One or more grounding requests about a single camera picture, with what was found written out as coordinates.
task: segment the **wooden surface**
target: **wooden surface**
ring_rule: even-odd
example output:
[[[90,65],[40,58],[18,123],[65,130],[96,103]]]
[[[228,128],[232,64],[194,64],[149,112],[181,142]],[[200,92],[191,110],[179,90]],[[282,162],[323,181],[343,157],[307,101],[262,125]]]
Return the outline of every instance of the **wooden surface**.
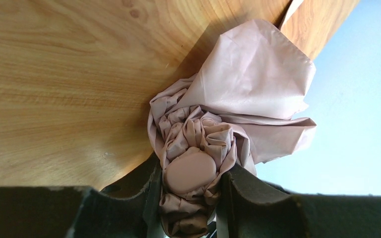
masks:
[[[314,2],[283,28],[311,57],[356,0]],[[219,34],[278,24],[288,3],[0,0],[0,185],[118,180],[152,151],[149,100],[196,73]]]

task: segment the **crumpled pink cloth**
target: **crumpled pink cloth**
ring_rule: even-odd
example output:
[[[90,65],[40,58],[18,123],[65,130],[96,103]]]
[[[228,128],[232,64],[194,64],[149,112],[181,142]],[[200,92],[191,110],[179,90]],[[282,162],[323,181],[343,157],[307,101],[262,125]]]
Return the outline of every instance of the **crumpled pink cloth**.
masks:
[[[167,235],[207,233],[218,182],[235,163],[255,175],[255,164],[310,145],[316,124],[291,117],[307,107],[303,98],[315,70],[274,25],[252,20],[222,34],[198,74],[151,100],[148,135],[163,175],[171,162],[197,151],[216,166],[213,181],[185,194],[173,194],[163,176],[160,211]]]

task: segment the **pink fabric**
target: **pink fabric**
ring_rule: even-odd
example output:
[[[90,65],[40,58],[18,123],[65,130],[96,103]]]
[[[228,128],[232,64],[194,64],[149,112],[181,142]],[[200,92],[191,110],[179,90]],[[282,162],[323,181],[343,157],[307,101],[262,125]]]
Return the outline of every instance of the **pink fabric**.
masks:
[[[316,124],[291,120],[304,110],[315,66],[275,26],[252,20],[222,34],[198,74],[180,79],[151,102],[148,135],[163,168],[161,218],[171,237],[200,237],[220,196],[221,175],[309,146]],[[203,151],[213,181],[185,194],[168,189],[173,160]]]

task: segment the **wood grain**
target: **wood grain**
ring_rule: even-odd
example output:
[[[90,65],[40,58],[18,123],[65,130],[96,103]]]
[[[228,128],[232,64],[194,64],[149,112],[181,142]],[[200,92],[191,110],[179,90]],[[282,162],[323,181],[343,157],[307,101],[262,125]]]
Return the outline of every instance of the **wood grain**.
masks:
[[[288,3],[0,0],[0,185],[118,180],[152,151],[149,100],[196,73],[219,34],[278,23]]]
[[[304,0],[281,32],[314,59],[359,1]]]

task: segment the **folded fabric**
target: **folded fabric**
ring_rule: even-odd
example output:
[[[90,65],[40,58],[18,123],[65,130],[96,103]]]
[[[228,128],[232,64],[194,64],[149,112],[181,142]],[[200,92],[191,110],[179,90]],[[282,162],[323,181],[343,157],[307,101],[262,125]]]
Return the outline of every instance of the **folded fabric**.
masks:
[[[220,197],[221,175],[306,148],[316,124],[291,120],[307,105],[315,66],[274,25],[246,22],[222,34],[198,74],[151,102],[148,135],[163,169],[167,235],[196,238]]]

